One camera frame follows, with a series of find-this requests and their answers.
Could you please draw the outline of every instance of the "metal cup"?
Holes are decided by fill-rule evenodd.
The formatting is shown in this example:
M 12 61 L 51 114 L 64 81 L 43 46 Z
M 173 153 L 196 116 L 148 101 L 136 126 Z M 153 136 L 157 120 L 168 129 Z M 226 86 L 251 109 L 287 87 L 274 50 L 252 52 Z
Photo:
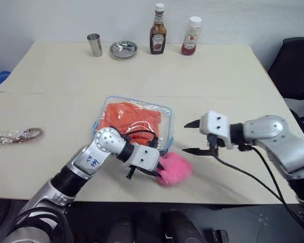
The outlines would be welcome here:
M 100 35 L 98 34 L 89 34 L 87 36 L 88 42 L 90 44 L 92 53 L 95 57 L 101 57 L 102 56 L 102 49 L 100 44 Z

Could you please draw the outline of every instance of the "metal bowl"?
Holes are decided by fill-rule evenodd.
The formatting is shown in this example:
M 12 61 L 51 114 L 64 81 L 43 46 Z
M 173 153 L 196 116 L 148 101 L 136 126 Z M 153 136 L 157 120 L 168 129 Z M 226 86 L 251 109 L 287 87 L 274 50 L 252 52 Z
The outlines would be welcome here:
M 137 45 L 129 40 L 120 40 L 113 43 L 110 46 L 109 51 L 114 57 L 126 59 L 135 55 Z

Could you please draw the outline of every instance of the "white cap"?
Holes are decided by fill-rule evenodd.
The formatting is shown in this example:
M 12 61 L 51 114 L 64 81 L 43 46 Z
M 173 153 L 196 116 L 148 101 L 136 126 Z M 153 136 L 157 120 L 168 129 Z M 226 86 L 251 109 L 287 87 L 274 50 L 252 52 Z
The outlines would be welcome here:
M 189 19 L 190 28 L 199 28 L 199 27 L 201 27 L 201 24 L 202 24 L 202 18 L 196 17 L 196 16 L 190 17 L 190 19 Z
M 156 4 L 156 11 L 163 12 L 164 11 L 164 4 Z

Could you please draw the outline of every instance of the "table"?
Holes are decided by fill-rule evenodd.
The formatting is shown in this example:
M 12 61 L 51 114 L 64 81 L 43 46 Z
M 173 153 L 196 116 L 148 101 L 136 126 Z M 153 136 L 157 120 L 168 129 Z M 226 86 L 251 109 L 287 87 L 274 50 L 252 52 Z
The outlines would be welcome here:
M 281 97 L 249 46 L 198 45 L 183 56 L 180 45 L 151 55 L 113 59 L 110 44 L 94 57 L 88 43 L 35 42 L 0 92 L 162 97 Z
M 91 138 L 92 124 L 106 96 L 67 94 L 0 93 L 0 130 L 45 128 L 43 139 L 13 146 L 0 145 L 0 197 L 28 199 L 53 177 L 71 156 Z M 204 204 L 277 204 L 278 200 L 257 182 L 226 168 L 211 157 L 194 156 L 182 148 L 206 145 L 206 136 L 197 129 L 184 129 L 212 108 L 226 114 L 231 123 L 244 122 L 264 114 L 284 117 L 291 131 L 303 134 L 281 98 L 260 97 L 132 97 L 159 103 L 173 109 L 174 144 L 171 151 L 180 153 L 194 167 L 193 174 L 175 187 L 164 187 L 153 178 L 137 172 L 125 178 L 128 168 L 119 161 L 104 164 L 79 192 L 83 201 L 155 201 Z M 253 152 L 220 150 L 220 157 L 257 176 L 270 188 L 271 178 Z M 297 203 L 274 166 L 270 167 L 288 203 Z

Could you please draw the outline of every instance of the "bottle label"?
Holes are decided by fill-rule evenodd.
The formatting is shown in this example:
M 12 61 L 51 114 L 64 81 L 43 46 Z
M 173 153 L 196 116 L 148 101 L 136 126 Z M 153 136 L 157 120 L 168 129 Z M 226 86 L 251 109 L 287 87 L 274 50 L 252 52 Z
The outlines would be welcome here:
M 164 41 L 164 36 L 162 34 L 153 35 L 153 37 L 152 37 L 153 51 L 155 51 L 155 52 L 161 51 L 163 41 Z
M 188 50 L 193 49 L 196 45 L 196 41 L 197 41 L 197 34 L 189 33 L 184 42 L 184 47 Z
M 155 24 L 162 24 L 163 23 L 163 15 L 155 15 L 154 23 Z

